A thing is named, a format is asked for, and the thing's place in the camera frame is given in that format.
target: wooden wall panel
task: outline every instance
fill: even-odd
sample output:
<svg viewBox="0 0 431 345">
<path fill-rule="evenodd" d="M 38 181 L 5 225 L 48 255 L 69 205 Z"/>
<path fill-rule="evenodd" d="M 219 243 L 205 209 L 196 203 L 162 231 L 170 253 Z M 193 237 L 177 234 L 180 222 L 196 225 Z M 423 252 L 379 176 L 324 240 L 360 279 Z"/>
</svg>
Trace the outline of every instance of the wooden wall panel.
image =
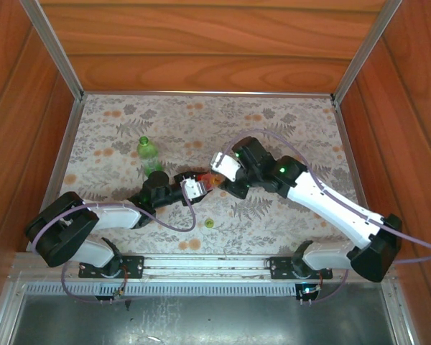
<svg viewBox="0 0 431 345">
<path fill-rule="evenodd" d="M 385 0 L 40 0 L 43 5 L 58 4 L 135 4 L 272 7 L 286 9 L 337 9 L 379 12 Z"/>
<path fill-rule="evenodd" d="M 0 94 L 14 69 L 30 27 L 18 1 L 0 1 Z"/>
<path fill-rule="evenodd" d="M 431 1 L 404 0 L 341 105 L 370 207 L 431 242 Z M 404 241 L 402 256 L 430 251 Z M 422 344 L 431 344 L 431 261 L 400 265 Z"/>
<path fill-rule="evenodd" d="M 332 92 L 348 67 L 342 60 L 199 55 L 72 56 L 87 90 Z"/>
<path fill-rule="evenodd" d="M 376 18 L 375 13 L 181 6 L 51 6 L 45 11 L 69 55 L 213 53 L 350 60 Z"/>
<path fill-rule="evenodd" d="M 42 5 L 87 91 L 332 93 L 345 72 L 341 66 L 349 65 L 383 3 L 46 0 Z M 151 59 L 160 67 L 149 73 L 144 67 L 153 65 Z M 99 71 L 99 65 L 108 70 Z M 241 85 L 231 80 L 253 69 Z M 206 78 L 214 70 L 230 80 Z M 259 82 L 264 73 L 274 74 L 272 83 Z"/>
<path fill-rule="evenodd" d="M 72 105 L 19 2 L 0 0 L 0 293 L 40 208 Z"/>
<path fill-rule="evenodd" d="M 401 6 L 384 38 L 431 144 L 431 1 Z"/>
</svg>

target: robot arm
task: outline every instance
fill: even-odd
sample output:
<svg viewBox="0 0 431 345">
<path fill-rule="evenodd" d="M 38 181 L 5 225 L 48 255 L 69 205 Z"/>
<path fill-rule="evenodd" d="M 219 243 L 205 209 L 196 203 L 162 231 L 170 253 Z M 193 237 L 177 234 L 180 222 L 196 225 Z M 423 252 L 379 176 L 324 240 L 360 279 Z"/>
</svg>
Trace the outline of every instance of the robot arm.
<svg viewBox="0 0 431 345">
<path fill-rule="evenodd" d="M 387 218 L 351 202 L 328 186 L 324 188 L 344 204 L 360 211 L 361 218 L 324 194 L 307 168 L 292 157 L 275 160 L 260 142 L 247 137 L 233 146 L 238 161 L 222 154 L 214 155 L 213 171 L 227 178 L 220 188 L 244 199 L 250 187 L 263 187 L 267 192 L 300 203 L 341 230 L 350 241 L 331 244 L 307 241 L 296 251 L 292 261 L 299 276 L 324 268 L 354 269 L 368 280 L 379 282 L 400 250 L 400 238 L 369 219 L 399 230 L 401 221 L 394 215 Z"/>
<path fill-rule="evenodd" d="M 127 208 L 128 204 L 141 208 L 151 215 L 156 208 L 181 201 L 187 205 L 181 183 L 185 181 L 185 195 L 190 204 L 201 201 L 220 181 L 206 172 L 183 172 L 174 176 L 175 183 L 165 172 L 150 174 L 137 194 L 118 204 L 94 203 L 102 207 L 85 208 L 71 213 L 53 224 L 38 240 L 36 250 L 50 267 L 59 266 L 69 260 L 82 262 L 84 266 L 97 267 L 105 276 L 118 271 L 122 255 L 108 239 L 86 240 L 89 233 L 108 228 L 138 229 L 146 226 L 150 217 Z M 33 242 L 37 234 L 51 220 L 77 206 L 91 203 L 84 201 L 76 193 L 68 192 L 48 206 L 26 228 L 27 238 Z"/>
<path fill-rule="evenodd" d="M 400 230 L 402 223 L 396 216 L 384 218 L 325 186 L 327 192 L 345 205 L 356 208 L 365 218 L 357 216 L 324 194 L 301 162 L 289 156 L 275 160 L 255 138 L 242 139 L 233 146 L 233 151 L 237 160 L 229 156 L 221 160 L 222 154 L 217 153 L 210 164 L 213 171 L 226 177 L 223 182 L 207 172 L 184 172 L 176 175 L 175 183 L 170 185 L 169 177 L 164 172 L 153 172 L 141 191 L 125 203 L 131 203 L 154 216 L 156 208 L 176 201 L 186 205 L 180 187 L 182 181 L 185 181 L 185 195 L 190 203 L 201 201 L 217 185 L 241 199 L 246 197 L 249 188 L 262 187 L 267 192 L 277 193 L 308 207 L 340 229 L 349 239 L 341 243 L 302 243 L 292 256 L 296 276 L 308 277 L 326 268 L 352 268 L 370 281 L 380 282 L 383 279 L 401 248 L 400 238 L 368 220 Z M 84 203 L 74 192 L 62 195 L 28 225 L 27 238 L 33 242 L 51 220 Z M 150 221 L 150 217 L 127 207 L 83 209 L 51 226 L 37 241 L 36 249 L 50 267 L 75 260 L 95 267 L 94 270 L 103 276 L 112 276 L 121 266 L 121 253 L 108 239 L 86 241 L 89 233 L 113 227 L 137 229 Z"/>
</svg>

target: green plastic bottle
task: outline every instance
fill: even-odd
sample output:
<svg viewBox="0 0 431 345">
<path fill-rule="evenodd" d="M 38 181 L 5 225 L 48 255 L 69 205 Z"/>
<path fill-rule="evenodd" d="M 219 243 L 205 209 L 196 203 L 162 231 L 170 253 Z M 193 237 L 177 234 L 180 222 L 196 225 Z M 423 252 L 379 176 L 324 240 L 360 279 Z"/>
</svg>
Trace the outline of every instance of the green plastic bottle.
<svg viewBox="0 0 431 345">
<path fill-rule="evenodd" d="M 158 149 L 147 137 L 140 137 L 137 145 L 137 154 L 142 161 L 145 176 L 158 170 L 163 170 L 158 160 Z"/>
</svg>

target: black mounting bracket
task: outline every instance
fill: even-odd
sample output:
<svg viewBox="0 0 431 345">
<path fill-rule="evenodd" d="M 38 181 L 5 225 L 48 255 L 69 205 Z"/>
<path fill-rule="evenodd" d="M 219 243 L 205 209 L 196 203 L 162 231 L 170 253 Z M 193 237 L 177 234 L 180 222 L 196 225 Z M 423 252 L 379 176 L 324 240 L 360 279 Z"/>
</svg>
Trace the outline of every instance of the black mounting bracket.
<svg viewBox="0 0 431 345">
<path fill-rule="evenodd" d="M 119 268 L 120 272 L 115 278 L 124 279 L 124 270 L 122 266 L 125 266 L 125 270 L 128 272 L 128 279 L 141 279 L 144 273 L 144 257 L 139 255 L 123 255 L 122 263 Z M 104 268 L 97 268 L 91 264 L 80 263 L 78 270 L 79 278 L 100 278 L 110 279 L 106 277 Z"/>
<path fill-rule="evenodd" d="M 290 280 L 290 279 L 302 279 L 302 280 L 316 280 L 316 279 L 332 279 L 332 270 L 321 270 L 314 271 L 310 270 L 306 276 L 300 274 L 294 266 L 293 257 L 270 257 L 268 259 L 270 265 L 270 275 L 274 280 Z"/>
</svg>

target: patterned table surface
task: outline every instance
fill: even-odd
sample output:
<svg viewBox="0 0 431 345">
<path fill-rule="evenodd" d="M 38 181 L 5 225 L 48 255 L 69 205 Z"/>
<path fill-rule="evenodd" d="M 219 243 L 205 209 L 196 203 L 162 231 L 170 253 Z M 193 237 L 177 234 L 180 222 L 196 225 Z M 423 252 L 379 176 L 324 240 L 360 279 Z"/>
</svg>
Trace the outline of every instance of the patterned table surface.
<svg viewBox="0 0 431 345">
<path fill-rule="evenodd" d="M 214 152 L 253 128 L 285 136 L 325 183 L 356 201 L 330 100 L 321 98 L 89 95 L 61 193 L 121 201 L 139 191 L 141 135 L 158 146 L 164 171 L 172 177 L 192 167 L 208 168 Z M 254 136 L 276 158 L 292 155 L 275 139 Z M 306 239 L 343 238 L 307 208 L 258 188 L 246 200 L 215 190 L 195 211 L 197 226 L 189 233 L 152 222 L 143 229 L 105 229 L 90 236 L 108 237 L 122 252 L 166 254 L 288 254 Z M 190 212 L 180 203 L 157 215 L 174 226 L 191 225 Z M 206 219 L 214 220 L 212 229 L 205 227 Z"/>
</svg>

